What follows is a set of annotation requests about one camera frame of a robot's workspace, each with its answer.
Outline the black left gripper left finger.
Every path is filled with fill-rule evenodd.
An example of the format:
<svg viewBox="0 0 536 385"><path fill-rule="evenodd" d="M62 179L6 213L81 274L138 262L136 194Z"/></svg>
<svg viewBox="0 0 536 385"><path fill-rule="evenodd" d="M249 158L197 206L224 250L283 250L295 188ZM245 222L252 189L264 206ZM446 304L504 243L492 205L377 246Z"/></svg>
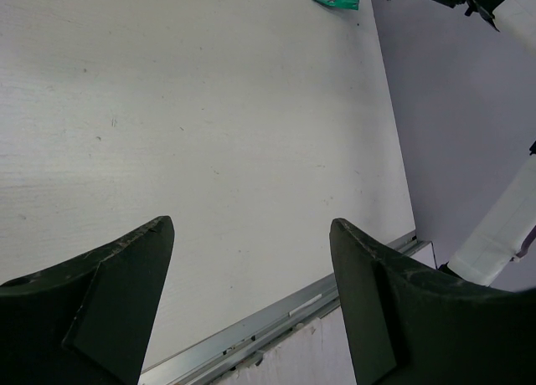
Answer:
<svg viewBox="0 0 536 385"><path fill-rule="evenodd" d="M173 221L1 286L3 384L136 384L171 261Z"/></svg>

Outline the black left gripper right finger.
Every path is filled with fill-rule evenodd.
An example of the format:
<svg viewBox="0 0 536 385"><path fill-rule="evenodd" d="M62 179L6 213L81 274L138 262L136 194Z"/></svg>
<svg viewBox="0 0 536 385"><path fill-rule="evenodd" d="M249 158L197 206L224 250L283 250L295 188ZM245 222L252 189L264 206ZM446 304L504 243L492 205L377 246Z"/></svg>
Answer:
<svg viewBox="0 0 536 385"><path fill-rule="evenodd" d="M434 270L343 218L329 238L357 383L534 383L534 290Z"/></svg>

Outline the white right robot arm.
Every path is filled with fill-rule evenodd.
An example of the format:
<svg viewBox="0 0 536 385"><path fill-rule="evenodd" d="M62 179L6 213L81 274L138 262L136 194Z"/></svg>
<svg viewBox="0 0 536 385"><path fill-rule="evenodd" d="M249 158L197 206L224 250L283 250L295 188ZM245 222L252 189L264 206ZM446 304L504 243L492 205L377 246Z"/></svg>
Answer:
<svg viewBox="0 0 536 385"><path fill-rule="evenodd" d="M373 0L416 229L440 264L535 284L535 0L489 25L431 0Z"/></svg>

